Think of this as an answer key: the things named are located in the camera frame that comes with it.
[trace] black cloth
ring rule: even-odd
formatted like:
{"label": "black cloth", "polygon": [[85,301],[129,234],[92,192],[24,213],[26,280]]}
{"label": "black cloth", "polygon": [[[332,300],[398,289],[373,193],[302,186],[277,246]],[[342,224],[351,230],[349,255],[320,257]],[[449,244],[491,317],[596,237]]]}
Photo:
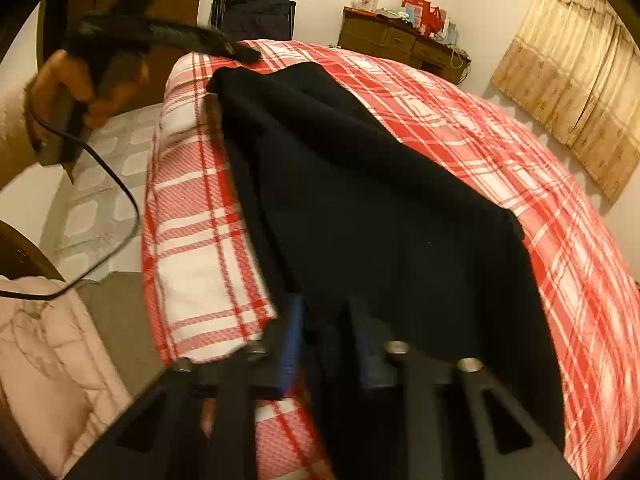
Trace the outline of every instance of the black cloth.
{"label": "black cloth", "polygon": [[403,478],[402,404],[353,397],[347,298],[396,339],[478,357],[562,449],[559,365],[516,217],[397,142],[315,63],[209,86],[270,294],[303,294],[305,376],[339,478]]}
{"label": "black cloth", "polygon": [[222,0],[220,30],[235,41],[287,41],[289,18],[289,0]]}

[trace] pink jacket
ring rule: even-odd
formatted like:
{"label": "pink jacket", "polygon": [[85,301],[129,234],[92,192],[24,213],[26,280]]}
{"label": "pink jacket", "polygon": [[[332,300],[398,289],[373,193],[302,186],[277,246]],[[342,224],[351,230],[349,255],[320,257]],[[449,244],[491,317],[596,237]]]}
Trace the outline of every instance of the pink jacket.
{"label": "pink jacket", "polygon": [[[0,288],[48,294],[60,282],[0,278]],[[75,292],[52,302],[0,298],[0,444],[31,478],[42,465],[62,478],[129,403]]]}

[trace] electrical cable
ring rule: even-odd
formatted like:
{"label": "electrical cable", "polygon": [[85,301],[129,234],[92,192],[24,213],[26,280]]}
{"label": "electrical cable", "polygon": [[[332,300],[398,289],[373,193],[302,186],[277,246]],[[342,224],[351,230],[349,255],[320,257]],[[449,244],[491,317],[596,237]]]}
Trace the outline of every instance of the electrical cable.
{"label": "electrical cable", "polygon": [[89,153],[89,155],[91,155],[94,158],[94,160],[100,165],[100,167],[107,172],[107,174],[113,179],[113,181],[118,185],[118,187],[124,192],[124,194],[127,196],[129,201],[131,202],[131,205],[133,206],[133,209],[135,212],[134,225],[131,228],[131,231],[129,232],[129,234],[124,238],[124,240],[121,241],[116,248],[111,250],[105,256],[101,257],[96,263],[94,263],[91,267],[89,267],[89,269],[83,272],[71,283],[68,283],[67,285],[65,285],[59,291],[54,292],[53,294],[27,294],[24,292],[12,292],[8,290],[0,290],[0,298],[14,298],[15,300],[51,301],[51,300],[55,300],[56,298],[59,298],[60,296],[62,296],[63,294],[66,294],[68,291],[74,288],[80,280],[87,277],[89,274],[94,272],[95,269],[100,267],[102,264],[106,263],[110,258],[115,256],[117,253],[119,253],[133,239],[133,237],[138,233],[138,230],[141,224],[140,209],[138,208],[138,204],[136,204],[136,200],[133,198],[133,195],[131,194],[129,189],[127,189],[127,186],[125,186],[123,181],[121,181],[121,179],[114,173],[114,171],[109,167],[109,165],[104,160],[102,160],[100,155],[98,155],[91,146],[89,146],[86,142],[84,142],[84,140],[78,139],[77,137],[67,132],[60,132],[59,130],[51,126],[49,123],[47,123],[47,121],[45,121],[36,113],[36,111],[33,108],[33,102],[31,101],[30,98],[27,99],[27,112],[30,113],[31,117],[33,117],[33,119],[48,132],[54,135],[57,135],[59,137],[62,137],[63,139],[71,140],[72,142],[80,146],[83,150],[85,150],[87,153]]}
{"label": "electrical cable", "polygon": [[460,81],[458,81],[458,84],[462,83],[469,76],[470,73],[471,73],[471,63],[469,63],[466,66],[465,71],[464,71],[465,75],[463,75],[462,79]]}
{"label": "electrical cable", "polygon": [[[453,46],[451,46],[450,48],[451,48],[451,60],[449,61],[449,64],[451,65],[453,70],[457,70],[459,68],[462,68],[462,66],[464,65],[465,62],[462,61],[462,58],[460,57],[460,54],[458,53],[458,51]],[[453,66],[453,54],[454,53],[456,54],[456,56],[458,56],[458,59],[460,60],[460,64],[458,66]]]}

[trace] plaid blanket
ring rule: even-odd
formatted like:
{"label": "plaid blanket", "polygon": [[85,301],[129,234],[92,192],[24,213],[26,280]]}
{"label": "plaid blanket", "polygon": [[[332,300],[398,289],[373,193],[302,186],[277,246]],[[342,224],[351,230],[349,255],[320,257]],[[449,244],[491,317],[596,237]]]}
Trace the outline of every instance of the plaid blanket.
{"label": "plaid blanket", "polygon": [[[640,298],[580,185],[517,120],[429,73],[296,41],[247,44],[262,51],[251,67],[261,73],[318,62],[399,142],[517,215],[561,367],[565,457],[583,480],[604,479],[640,428]],[[216,99],[205,90],[218,68],[236,65],[181,58],[154,134],[143,270],[165,362],[221,358],[276,316],[242,221]],[[301,398],[258,406],[261,479],[332,478]]]}

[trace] curtain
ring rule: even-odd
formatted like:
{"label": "curtain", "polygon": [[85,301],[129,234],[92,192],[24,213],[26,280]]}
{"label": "curtain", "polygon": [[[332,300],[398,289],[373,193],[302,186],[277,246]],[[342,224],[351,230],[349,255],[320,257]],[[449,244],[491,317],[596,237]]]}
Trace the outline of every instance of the curtain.
{"label": "curtain", "polygon": [[640,51],[607,0],[533,0],[491,82],[615,202],[640,159]]}

